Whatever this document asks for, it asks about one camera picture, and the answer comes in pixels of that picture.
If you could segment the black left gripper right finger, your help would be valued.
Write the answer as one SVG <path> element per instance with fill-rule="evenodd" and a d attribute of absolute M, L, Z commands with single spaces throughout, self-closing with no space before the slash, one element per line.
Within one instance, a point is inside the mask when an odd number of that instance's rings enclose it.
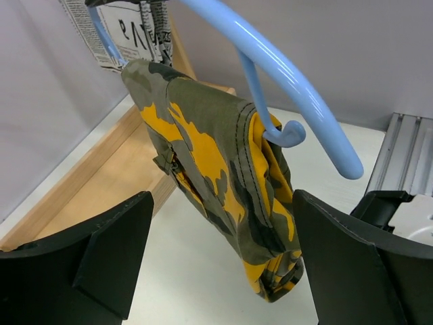
<path fill-rule="evenodd" d="M 320 324 L 431 324 L 432 246 L 395 236 L 304 190 L 293 197 Z"/>

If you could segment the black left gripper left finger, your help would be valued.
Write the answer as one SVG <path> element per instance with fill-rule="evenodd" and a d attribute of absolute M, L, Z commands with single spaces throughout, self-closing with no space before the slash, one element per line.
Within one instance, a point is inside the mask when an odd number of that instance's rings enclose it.
<path fill-rule="evenodd" d="M 1 252 L 2 324 L 122 324 L 154 200 L 139 192 L 65 230 Z"/>

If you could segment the camouflage yellow trousers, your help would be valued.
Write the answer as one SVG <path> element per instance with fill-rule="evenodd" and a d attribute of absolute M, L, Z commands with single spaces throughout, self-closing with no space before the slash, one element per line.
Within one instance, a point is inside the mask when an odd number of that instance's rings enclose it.
<path fill-rule="evenodd" d="M 304 273 L 290 169 L 255 105 L 143 59 L 121 77 L 154 163 L 233 247 L 252 290 L 269 302 L 290 292 Z"/>

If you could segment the light blue plastic hanger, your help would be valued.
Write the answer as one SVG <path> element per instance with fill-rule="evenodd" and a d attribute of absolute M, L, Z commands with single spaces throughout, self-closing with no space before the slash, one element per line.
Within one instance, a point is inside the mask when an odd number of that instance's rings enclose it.
<path fill-rule="evenodd" d="M 264 127 L 263 139 L 279 147 L 291 148 L 305 140 L 306 131 L 296 121 L 287 122 L 282 129 L 275 126 L 267 109 L 257 67 L 262 68 L 297 105 L 339 174 L 347 179 L 359 179 L 363 175 L 363 165 L 357 153 L 327 104 L 280 50 L 221 1 L 185 1 L 184 4 L 236 47 L 257 114 Z"/>

